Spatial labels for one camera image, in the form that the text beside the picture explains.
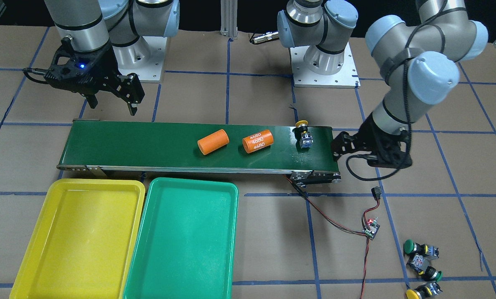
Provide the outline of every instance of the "blue joint cap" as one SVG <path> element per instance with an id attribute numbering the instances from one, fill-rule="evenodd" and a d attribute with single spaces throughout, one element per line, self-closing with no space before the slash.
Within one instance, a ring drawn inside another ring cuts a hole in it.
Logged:
<path id="1" fill-rule="evenodd" d="M 354 29 L 356 27 L 358 12 L 351 3 L 344 0 L 327 0 L 325 10 L 328 17 L 340 25 L 348 29 Z"/>
<path id="2" fill-rule="evenodd" d="M 279 40 L 285 48 L 295 47 L 294 38 L 292 32 L 290 31 L 290 25 L 286 19 L 285 11 L 278 12 L 278 32 Z"/>
<path id="3" fill-rule="evenodd" d="M 434 51 L 421 53 L 408 68 L 408 84 L 412 92 L 428 105 L 442 102 L 459 80 L 456 64 Z"/>
<path id="4" fill-rule="evenodd" d="M 121 12 L 128 4 L 128 0 L 98 0 L 98 4 L 102 10 L 102 17 L 107 20 Z"/>
<path id="5" fill-rule="evenodd" d="M 396 15 L 385 15 L 369 27 L 366 32 L 366 45 L 370 54 L 373 53 L 373 49 L 375 49 L 381 38 L 399 23 L 405 23 L 405 21 Z"/>
<path id="6" fill-rule="evenodd" d="M 179 0 L 174 0 L 172 6 L 170 7 L 169 19 L 166 22 L 164 37 L 173 37 L 178 34 L 178 28 L 180 25 L 180 2 Z"/>
<path id="7" fill-rule="evenodd" d="M 475 23 L 477 27 L 477 34 L 475 36 L 475 41 L 473 42 L 471 49 L 466 54 L 466 56 L 460 59 L 461 61 L 473 59 L 479 56 L 480 53 L 482 53 L 482 51 L 486 48 L 486 44 L 487 44 L 488 33 L 486 26 L 484 26 L 483 23 L 480 23 L 478 21 L 469 21 L 469 22 Z"/>

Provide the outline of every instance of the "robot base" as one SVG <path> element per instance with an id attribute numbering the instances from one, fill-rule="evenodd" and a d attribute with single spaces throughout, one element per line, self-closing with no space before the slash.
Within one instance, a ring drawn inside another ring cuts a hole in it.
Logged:
<path id="1" fill-rule="evenodd" d="M 303 57 L 308 46 L 290 48 L 290 61 L 295 87 L 355 88 L 360 86 L 357 68 L 349 44 L 346 45 L 345 60 L 340 71 L 333 75 L 317 74 L 307 67 Z"/>
<path id="2" fill-rule="evenodd" d="M 149 45 L 150 57 L 145 61 L 136 62 L 134 68 L 119 68 L 119 71 L 121 74 L 136 73 L 141 82 L 160 83 L 163 75 L 166 42 L 168 38 L 156 36 L 143 36 L 143 38 Z"/>

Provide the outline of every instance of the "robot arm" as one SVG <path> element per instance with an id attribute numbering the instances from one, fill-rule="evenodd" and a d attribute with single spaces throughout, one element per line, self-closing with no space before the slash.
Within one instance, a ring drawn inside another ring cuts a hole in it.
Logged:
<path id="1" fill-rule="evenodd" d="M 123 76 L 119 64 L 132 65 L 149 56 L 141 35 L 176 35 L 179 0 L 45 0 L 45 4 L 62 45 L 49 69 L 27 68 L 24 74 L 31 80 L 29 73 L 41 75 L 45 82 L 33 81 L 80 93 L 91 108 L 98 103 L 95 94 L 108 91 L 124 100 L 135 115 L 143 87 L 137 74 Z M 132 47 L 138 42 L 140 48 Z M 113 46 L 119 49 L 119 57 Z M 121 54 L 124 49 L 127 55 Z"/>
<path id="2" fill-rule="evenodd" d="M 278 32 L 284 47 L 310 46 L 304 61 L 317 74 L 339 72 L 344 49 L 357 24 L 356 8 L 344 0 L 290 0 L 278 13 Z"/>
<path id="3" fill-rule="evenodd" d="M 457 85 L 460 74 L 454 61 L 473 59 L 485 48 L 487 29 L 468 20 L 463 0 L 417 0 L 416 4 L 422 25 L 407 27 L 399 17 L 388 15 L 366 33 L 371 56 L 391 90 L 356 135 L 342 132 L 335 138 L 335 159 L 370 151 L 363 155 L 370 166 L 411 166 L 409 151 L 400 149 L 401 142 L 410 146 L 409 127 Z"/>

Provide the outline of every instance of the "black cable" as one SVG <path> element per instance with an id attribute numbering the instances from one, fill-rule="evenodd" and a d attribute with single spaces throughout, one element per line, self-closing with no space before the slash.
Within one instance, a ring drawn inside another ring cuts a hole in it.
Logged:
<path id="1" fill-rule="evenodd" d="M 130 6 L 131 5 L 134 5 L 134 2 L 133 1 L 129 1 L 128 2 L 128 6 L 126 7 L 126 9 L 124 10 L 124 13 L 122 14 L 122 16 L 117 20 L 117 22 L 115 22 L 115 24 L 113 24 L 113 26 L 111 26 L 111 28 L 108 29 L 108 32 L 111 32 L 111 30 L 113 30 L 113 28 L 115 28 L 120 22 L 122 22 L 122 20 L 126 17 L 126 15 L 128 14 L 128 11 L 130 10 Z"/>
<path id="2" fill-rule="evenodd" d="M 43 76 L 43 75 L 45 75 L 46 72 L 47 72 L 47 70 L 32 69 L 32 68 L 24 68 L 22 70 L 22 73 L 24 74 L 24 76 L 26 78 L 28 78 L 28 80 L 33 81 L 35 83 L 40 83 L 40 84 L 48 84 L 48 83 L 47 83 L 47 81 L 41 81 L 41 80 L 34 79 L 30 76 L 30 74 L 37 74 L 37 75 Z"/>
<path id="3" fill-rule="evenodd" d="M 409 48 L 410 43 L 412 42 L 412 39 L 414 38 L 415 34 L 418 32 L 419 29 L 421 29 L 422 27 L 424 27 L 424 26 L 432 23 L 433 21 L 435 21 L 442 14 L 443 10 L 447 6 L 447 2 L 448 2 L 448 0 L 444 0 L 442 6 L 440 7 L 440 10 L 434 16 L 432 16 L 430 19 L 428 19 L 427 21 L 423 22 L 422 24 L 417 25 L 413 29 L 412 33 L 408 37 L 407 43 L 405 44 L 405 49 L 408 49 Z M 395 174 L 397 174 L 402 169 L 403 164 L 405 163 L 405 161 L 410 156 L 410 148 L 411 148 L 411 144 L 412 144 L 412 123 L 410 121 L 410 109 L 409 109 L 409 106 L 408 106 L 408 61 L 409 61 L 409 59 L 405 60 L 404 67 L 403 67 L 403 103 L 405 105 L 405 116 L 407 118 L 406 119 L 406 125 L 408 125 L 408 138 L 407 138 L 407 142 L 406 142 L 405 156 L 401 160 L 401 162 L 399 163 L 399 165 L 397 165 L 396 169 L 393 172 L 391 172 L 390 174 L 387 174 L 385 176 L 379 176 L 377 178 L 363 178 L 363 177 L 359 176 L 358 174 L 356 174 L 355 172 L 353 172 L 352 169 L 351 169 L 351 167 L 349 166 L 349 161 L 351 159 L 353 159 L 353 158 L 367 159 L 367 157 L 369 155 L 352 155 L 352 156 L 349 156 L 346 159 L 346 168 L 348 169 L 349 173 L 352 176 L 354 176 L 355 178 L 357 178 L 357 179 L 359 179 L 361 181 L 384 180 L 384 179 L 387 179 L 387 178 L 390 178 L 390 177 L 394 176 Z"/>

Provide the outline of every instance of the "green tray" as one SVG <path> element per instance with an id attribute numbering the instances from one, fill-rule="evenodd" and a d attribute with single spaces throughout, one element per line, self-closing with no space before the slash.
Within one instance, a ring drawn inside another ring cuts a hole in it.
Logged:
<path id="1" fill-rule="evenodd" d="M 237 206 L 231 183 L 153 180 L 124 298 L 231 298 Z"/>

